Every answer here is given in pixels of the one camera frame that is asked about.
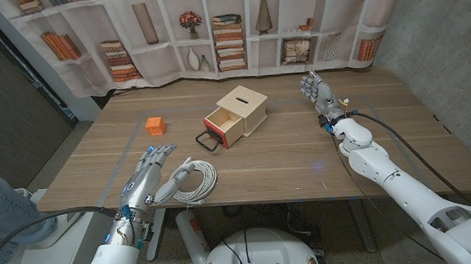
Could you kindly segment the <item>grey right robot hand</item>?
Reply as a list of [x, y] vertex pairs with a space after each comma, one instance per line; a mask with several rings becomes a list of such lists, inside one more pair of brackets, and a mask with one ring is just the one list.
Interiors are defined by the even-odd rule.
[[310, 70], [309, 75], [302, 76], [300, 83], [301, 92], [312, 102], [316, 112], [319, 113], [319, 123], [322, 126], [334, 126], [339, 120], [344, 119], [344, 110], [336, 101], [329, 85], [321, 79], [318, 73]]

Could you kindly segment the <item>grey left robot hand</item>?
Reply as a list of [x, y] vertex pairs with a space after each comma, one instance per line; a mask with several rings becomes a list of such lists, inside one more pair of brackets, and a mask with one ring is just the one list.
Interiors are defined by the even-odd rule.
[[150, 146], [142, 154], [136, 166], [137, 170], [121, 193], [119, 209], [126, 219], [131, 219], [133, 215], [140, 216], [149, 205], [167, 203], [194, 171], [194, 164], [185, 161], [179, 167], [179, 173], [154, 192], [160, 182], [161, 168], [175, 147], [173, 144]]

